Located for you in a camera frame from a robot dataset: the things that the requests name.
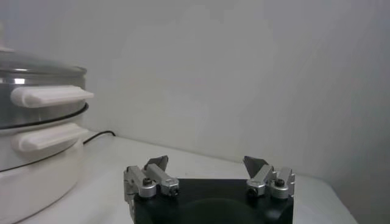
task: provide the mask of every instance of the silver bracket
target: silver bracket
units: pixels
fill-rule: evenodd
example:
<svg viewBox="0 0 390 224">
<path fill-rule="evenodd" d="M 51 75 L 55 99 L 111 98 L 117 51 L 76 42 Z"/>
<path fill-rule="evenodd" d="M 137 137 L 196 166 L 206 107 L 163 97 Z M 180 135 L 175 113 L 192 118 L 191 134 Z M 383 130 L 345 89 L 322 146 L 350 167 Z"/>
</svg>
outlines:
<svg viewBox="0 0 390 224">
<path fill-rule="evenodd" d="M 274 167 L 263 165 L 253 178 L 246 181 L 248 195 L 250 197 L 260 197 L 264 195 L 268 181 L 273 180 L 274 178 Z"/>
<path fill-rule="evenodd" d="M 270 184 L 270 192 L 274 198 L 286 199 L 294 196 L 295 174 L 290 168 L 282 168 L 277 178 Z"/>
<path fill-rule="evenodd" d="M 161 193 L 170 197 L 176 197 L 179 194 L 179 180 L 170 177 L 156 164 L 149 164 L 143 170 L 146 176 L 156 181 L 161 186 Z"/>
<path fill-rule="evenodd" d="M 142 173 L 138 166 L 129 166 L 124 172 L 125 194 L 151 198 L 156 194 L 156 183 Z"/>
</svg>

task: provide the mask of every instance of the white wall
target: white wall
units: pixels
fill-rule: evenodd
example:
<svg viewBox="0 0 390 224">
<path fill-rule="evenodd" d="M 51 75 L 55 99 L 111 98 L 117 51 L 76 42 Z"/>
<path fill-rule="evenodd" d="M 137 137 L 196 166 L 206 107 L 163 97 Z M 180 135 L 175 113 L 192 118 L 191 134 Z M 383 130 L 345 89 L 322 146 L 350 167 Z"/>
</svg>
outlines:
<svg viewBox="0 0 390 224">
<path fill-rule="evenodd" d="M 10 46 L 88 68 L 87 127 L 262 157 L 327 180 L 361 223 L 389 223 L 389 10 L 385 0 L 13 0 L 5 17 Z"/>
</svg>

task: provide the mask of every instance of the white table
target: white table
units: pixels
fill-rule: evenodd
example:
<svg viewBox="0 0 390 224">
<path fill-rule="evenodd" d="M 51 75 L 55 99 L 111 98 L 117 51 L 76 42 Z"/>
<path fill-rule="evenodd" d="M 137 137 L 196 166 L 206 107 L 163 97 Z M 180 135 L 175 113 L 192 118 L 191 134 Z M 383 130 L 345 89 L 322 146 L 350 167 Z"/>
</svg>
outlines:
<svg viewBox="0 0 390 224">
<path fill-rule="evenodd" d="M 180 178 L 248 178 L 243 164 L 101 136 L 85 147 L 80 180 L 64 197 L 20 224 L 132 223 L 123 197 L 123 170 L 143 166 L 149 158 L 169 156 L 167 172 Z M 296 176 L 296 224 L 353 223 L 355 219 L 333 192 L 315 178 Z"/>
</svg>

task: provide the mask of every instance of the bolt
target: bolt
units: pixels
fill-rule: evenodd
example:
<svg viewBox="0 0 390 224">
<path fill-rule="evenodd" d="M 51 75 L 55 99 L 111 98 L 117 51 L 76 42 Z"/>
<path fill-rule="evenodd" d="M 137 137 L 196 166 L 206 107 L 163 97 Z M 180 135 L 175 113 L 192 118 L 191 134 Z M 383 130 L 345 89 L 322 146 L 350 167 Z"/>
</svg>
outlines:
<svg viewBox="0 0 390 224">
<path fill-rule="evenodd" d="M 257 190 L 254 188 L 249 188 L 247 194 L 251 198 L 257 197 Z"/>
<path fill-rule="evenodd" d="M 144 179 L 142 180 L 142 185 L 143 185 L 143 186 L 148 186 L 148 185 L 151 185 L 152 183 L 153 183 L 153 181 L 152 181 L 152 179 L 150 179 L 149 177 L 144 178 Z"/>
<path fill-rule="evenodd" d="M 282 180 L 282 179 L 277 179 L 275 181 L 275 186 L 277 186 L 277 187 L 284 187 L 285 186 L 285 181 Z"/>
</svg>

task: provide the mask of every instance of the metal gripper jaw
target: metal gripper jaw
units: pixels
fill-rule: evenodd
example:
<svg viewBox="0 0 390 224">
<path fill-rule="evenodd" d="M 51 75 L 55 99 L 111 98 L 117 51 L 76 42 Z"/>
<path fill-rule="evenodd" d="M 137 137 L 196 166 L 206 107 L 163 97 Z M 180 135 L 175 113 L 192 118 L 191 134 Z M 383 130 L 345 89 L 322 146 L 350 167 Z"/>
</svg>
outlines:
<svg viewBox="0 0 390 224">
<path fill-rule="evenodd" d="M 151 198 L 156 195 L 158 185 L 162 194 L 178 196 L 179 180 L 165 173 L 167 164 L 168 157 L 161 156 L 150 159 L 142 170 L 138 166 L 127 167 L 124 171 L 125 200 L 131 200 L 135 194 Z"/>
<path fill-rule="evenodd" d="M 243 161 L 250 176 L 246 182 L 248 196 L 260 197 L 266 191 L 277 199 L 294 196 L 295 174 L 290 168 L 277 172 L 263 159 L 245 156 Z"/>
</svg>

